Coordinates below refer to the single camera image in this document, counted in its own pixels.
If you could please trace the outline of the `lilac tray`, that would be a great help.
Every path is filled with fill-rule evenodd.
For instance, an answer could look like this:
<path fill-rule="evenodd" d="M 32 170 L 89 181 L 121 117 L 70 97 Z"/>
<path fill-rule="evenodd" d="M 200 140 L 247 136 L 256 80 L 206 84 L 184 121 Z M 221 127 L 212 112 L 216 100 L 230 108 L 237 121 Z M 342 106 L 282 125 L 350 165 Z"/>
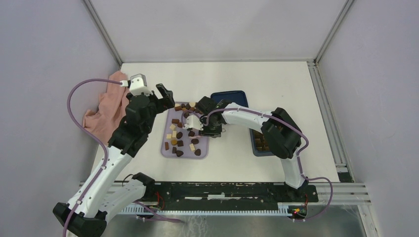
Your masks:
<path fill-rule="evenodd" d="M 187 130 L 188 113 L 195 111 L 194 102 L 175 102 L 168 110 L 164 126 L 161 154 L 166 158 L 204 159 L 209 152 L 209 138 L 199 135 L 195 129 Z"/>

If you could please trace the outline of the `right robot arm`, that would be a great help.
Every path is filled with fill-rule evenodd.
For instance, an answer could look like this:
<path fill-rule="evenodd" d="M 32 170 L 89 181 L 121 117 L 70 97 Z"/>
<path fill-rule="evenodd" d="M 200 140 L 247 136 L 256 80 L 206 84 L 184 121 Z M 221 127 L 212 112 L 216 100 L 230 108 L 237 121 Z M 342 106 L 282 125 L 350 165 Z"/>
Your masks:
<path fill-rule="evenodd" d="M 203 97 L 196 108 L 203 113 L 199 135 L 218 138 L 225 124 L 241 125 L 261 133 L 270 152 L 281 160 L 285 174 L 285 194 L 291 201 L 305 196 L 303 174 L 299 154 L 308 147 L 308 138 L 302 133 L 290 115 L 282 108 L 262 112 L 240 106 L 228 100 L 215 102 Z"/>

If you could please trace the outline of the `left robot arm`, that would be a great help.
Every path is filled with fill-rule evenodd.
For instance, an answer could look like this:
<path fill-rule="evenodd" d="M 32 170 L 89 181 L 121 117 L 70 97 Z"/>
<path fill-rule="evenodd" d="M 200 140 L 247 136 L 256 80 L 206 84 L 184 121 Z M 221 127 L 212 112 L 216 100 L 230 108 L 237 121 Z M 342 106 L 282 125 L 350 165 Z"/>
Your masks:
<path fill-rule="evenodd" d="M 150 201 L 155 196 L 155 187 L 146 183 L 150 178 L 143 174 L 133 177 L 112 195 L 106 194 L 148 140 L 155 117 L 175 106 L 172 91 L 161 83 L 156 88 L 161 98 L 145 86 L 130 86 L 126 115 L 104 148 L 102 162 L 72 198 L 66 203 L 57 203 L 53 209 L 54 216 L 63 225 L 63 236 L 71 232 L 78 237 L 99 237 L 124 208 L 139 199 Z"/>

